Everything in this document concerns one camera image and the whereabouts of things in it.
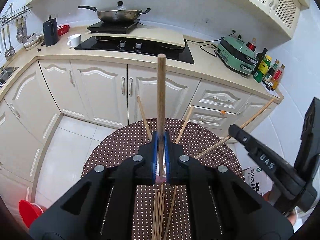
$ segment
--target stove knob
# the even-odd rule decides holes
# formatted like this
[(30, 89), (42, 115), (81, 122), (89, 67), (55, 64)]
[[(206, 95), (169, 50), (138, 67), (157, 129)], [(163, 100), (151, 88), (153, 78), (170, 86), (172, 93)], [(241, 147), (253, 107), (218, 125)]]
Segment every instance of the stove knob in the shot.
[(136, 43), (136, 49), (141, 49), (141, 46), (142, 46), (142, 42), (141, 41), (138, 41)]
[(124, 48), (124, 46), (125, 46), (125, 41), (124, 40), (120, 41), (119, 47)]

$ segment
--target wok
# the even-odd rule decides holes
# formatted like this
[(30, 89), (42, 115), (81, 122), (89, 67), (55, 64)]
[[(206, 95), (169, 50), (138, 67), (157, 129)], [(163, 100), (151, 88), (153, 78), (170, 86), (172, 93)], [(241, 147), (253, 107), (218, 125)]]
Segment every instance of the wok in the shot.
[(147, 8), (144, 12), (142, 10), (126, 10), (123, 7), (123, 2), (119, 1), (118, 6), (114, 9), (98, 10), (92, 6), (78, 6), (78, 8), (89, 9), (97, 12), (97, 16), (103, 22), (131, 22), (139, 18), (141, 14), (150, 12), (150, 8)]

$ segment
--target round table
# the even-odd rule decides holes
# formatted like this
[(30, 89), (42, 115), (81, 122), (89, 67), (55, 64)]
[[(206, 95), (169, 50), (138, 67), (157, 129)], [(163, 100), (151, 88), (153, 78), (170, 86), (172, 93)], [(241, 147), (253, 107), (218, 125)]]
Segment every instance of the round table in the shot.
[[(148, 119), (150, 131), (156, 130), (156, 118)], [(166, 119), (165, 130), (170, 131), (171, 141), (175, 142), (184, 121)], [(220, 138), (206, 128), (198, 124), (188, 122), (179, 144), (183, 146), (186, 155), (195, 157), (203, 152)], [(90, 158), (84, 165), (82, 177), (98, 164), (106, 167), (119, 165), (124, 159), (138, 153), (140, 145), (148, 143), (147, 131), (143, 121), (135, 122), (107, 136), (91, 153)], [(199, 161), (209, 167), (225, 165), (236, 175), (244, 179), (241, 166), (232, 150), (223, 144), (212, 152), (204, 155)], [(133, 214), (132, 239), (151, 239), (153, 200), (155, 188), (160, 189), (160, 184), (153, 186), (137, 186), (135, 210)], [(165, 205), (162, 225), (162, 236), (167, 224), (169, 209), (174, 186), (164, 184)], [(186, 240), (191, 239), (188, 219), (188, 202), (185, 186), (177, 187), (175, 205), (167, 239)]]

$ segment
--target utensil rack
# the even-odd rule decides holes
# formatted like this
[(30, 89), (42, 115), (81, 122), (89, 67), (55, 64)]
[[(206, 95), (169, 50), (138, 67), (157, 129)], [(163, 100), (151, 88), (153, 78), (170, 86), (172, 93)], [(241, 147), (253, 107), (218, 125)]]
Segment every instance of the utensil rack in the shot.
[(9, 5), (9, 8), (6, 10), (4, 15), (0, 17), (1, 27), (5, 26), (9, 22), (13, 23), (13, 20), (32, 10), (32, 6), (30, 4), (27, 4), (15, 11), (12, 11), (12, 5), (13, 3)]

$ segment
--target pan handle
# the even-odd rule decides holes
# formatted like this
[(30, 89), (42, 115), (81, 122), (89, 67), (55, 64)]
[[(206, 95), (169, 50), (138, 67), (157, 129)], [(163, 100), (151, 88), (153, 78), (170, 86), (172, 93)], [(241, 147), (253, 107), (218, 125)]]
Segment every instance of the pan handle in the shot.
[(97, 8), (92, 7), (92, 6), (79, 5), (78, 8), (89, 9), (89, 10), (92, 10), (92, 11), (94, 11), (94, 12), (98, 11)]
[(150, 8), (147, 8), (144, 12), (142, 12), (141, 14), (146, 14), (146, 13), (148, 13), (148, 12), (150, 12)]

